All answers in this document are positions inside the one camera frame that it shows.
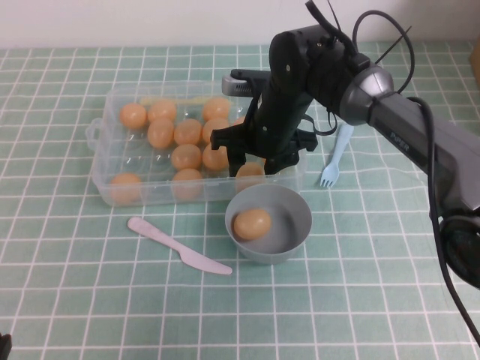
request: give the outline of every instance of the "container handle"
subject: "container handle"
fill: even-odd
[[[94,118],[90,125],[85,129],[85,137],[87,138],[87,146],[95,151],[97,148],[98,139],[95,138],[96,130],[100,130],[102,124],[102,118]]]

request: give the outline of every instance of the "egg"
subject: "egg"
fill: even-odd
[[[184,144],[172,152],[172,165],[177,170],[198,169],[202,164],[202,152],[192,144]]]
[[[258,163],[248,162],[245,163],[240,169],[238,169],[237,176],[235,177],[235,186],[237,192],[240,192],[253,185],[262,184],[265,182],[265,171]]]
[[[203,126],[202,138],[207,144],[210,143],[210,136],[213,130],[228,128],[228,121],[224,118],[213,118]]]
[[[115,176],[110,182],[112,189],[110,196],[116,205],[130,205],[140,198],[140,184],[142,180],[131,173],[123,172]]]
[[[178,200],[194,200],[202,192],[201,184],[191,184],[196,180],[202,180],[202,174],[195,169],[183,169],[173,176],[172,191]]]
[[[240,116],[233,122],[232,126],[243,124],[244,121],[245,121],[245,117]]]
[[[194,118],[187,118],[177,125],[173,137],[179,145],[196,145],[202,137],[202,124]]]
[[[167,118],[174,121],[176,116],[177,106],[173,100],[159,100],[151,105],[150,110],[148,111],[148,120],[150,122],[159,118]]]
[[[221,146],[218,150],[212,150],[212,144],[208,144],[203,150],[202,160],[207,169],[223,170],[228,167],[227,148]]]
[[[120,110],[120,122],[131,130],[139,130],[147,124],[147,111],[138,103],[128,103]]]
[[[215,118],[226,119],[229,111],[230,102],[225,97],[213,97],[203,105],[203,120],[209,122]]]
[[[155,149],[166,149],[173,142],[174,126],[168,118],[158,118],[148,127],[147,138]]]
[[[252,241],[266,235],[272,227],[272,218],[262,208],[251,208],[238,214],[233,221],[233,231],[244,241]]]

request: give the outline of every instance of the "white wall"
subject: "white wall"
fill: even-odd
[[[312,25],[306,0],[0,0],[0,47],[113,47],[267,44],[278,32]],[[415,39],[474,39],[480,0],[331,0],[351,35],[364,11],[388,12]],[[316,0],[332,19],[326,0]],[[397,34],[369,19],[359,40]]]

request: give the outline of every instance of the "knife handle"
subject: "knife handle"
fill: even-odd
[[[127,225],[135,233],[139,233],[141,236],[160,242],[162,245],[168,246],[173,250],[180,251],[183,248],[183,245],[178,241],[173,240],[166,233],[161,232],[155,226],[140,217],[132,217]]]

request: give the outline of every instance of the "blue plastic fork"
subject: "blue plastic fork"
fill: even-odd
[[[346,123],[340,126],[338,131],[337,143],[335,144],[335,150],[333,151],[333,156],[331,157],[330,163],[322,172],[322,178],[320,179],[320,186],[325,188],[330,188],[335,185],[340,175],[340,169],[338,168],[338,162],[340,161],[342,154],[345,151],[345,148],[350,141],[350,137],[353,134],[353,126]]]

